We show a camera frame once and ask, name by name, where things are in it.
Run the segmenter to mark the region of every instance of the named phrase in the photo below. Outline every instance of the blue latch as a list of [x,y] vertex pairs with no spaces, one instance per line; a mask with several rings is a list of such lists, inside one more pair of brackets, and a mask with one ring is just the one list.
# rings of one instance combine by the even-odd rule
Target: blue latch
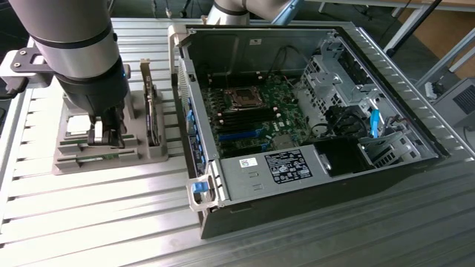
[[193,194],[196,193],[204,193],[209,190],[208,188],[208,183],[207,182],[196,182],[192,184],[192,192]]
[[187,114],[187,120],[191,121],[192,120],[192,115],[193,115],[193,111],[189,110],[188,114]]
[[369,122],[372,138],[377,138],[379,110],[372,110]]

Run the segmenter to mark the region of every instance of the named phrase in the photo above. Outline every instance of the slotted metal surface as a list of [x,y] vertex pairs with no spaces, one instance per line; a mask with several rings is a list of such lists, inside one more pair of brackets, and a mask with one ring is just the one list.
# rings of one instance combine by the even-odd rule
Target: slotted metal surface
[[167,162],[52,175],[61,89],[53,83],[27,90],[24,100],[16,100],[23,106],[13,105],[11,133],[4,133],[0,144],[9,151],[1,169],[1,266],[472,266],[473,158],[351,23],[301,22],[347,29],[452,158],[380,194],[200,240],[199,217],[185,196],[188,177],[169,84],[171,23],[113,19],[123,59],[132,69],[132,90],[141,90],[139,59],[152,61],[153,81],[167,101]]

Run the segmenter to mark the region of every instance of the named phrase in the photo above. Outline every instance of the floor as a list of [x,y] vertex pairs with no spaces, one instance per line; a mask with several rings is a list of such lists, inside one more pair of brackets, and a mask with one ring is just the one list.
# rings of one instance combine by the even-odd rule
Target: floor
[[[175,18],[179,17],[184,2],[185,0],[168,1],[172,16]],[[188,17],[199,18],[203,14],[207,14],[212,2],[212,0],[192,0],[192,3],[188,6]],[[116,0],[112,17],[165,18],[164,3],[164,0]],[[391,17],[392,8],[371,7],[367,15],[360,13],[363,10],[361,6],[352,6],[348,4],[328,4],[325,7],[325,14],[320,14],[317,9],[319,3],[305,2],[295,20],[352,21],[356,26],[365,29],[372,38],[379,42],[380,46],[385,45],[400,27],[399,21],[395,21],[381,39],[381,34],[385,28],[393,22],[393,18]],[[1,55],[4,55],[8,50],[19,49],[25,44],[28,37],[12,9],[8,8],[5,0],[0,0],[0,36],[2,40],[0,42],[1,60]],[[415,82],[437,62],[437,58],[412,36],[397,54],[393,56],[393,61],[404,71],[409,80]],[[445,88],[449,88],[457,80],[457,77],[448,73],[443,80]],[[8,101],[1,101],[0,107],[6,109]]]

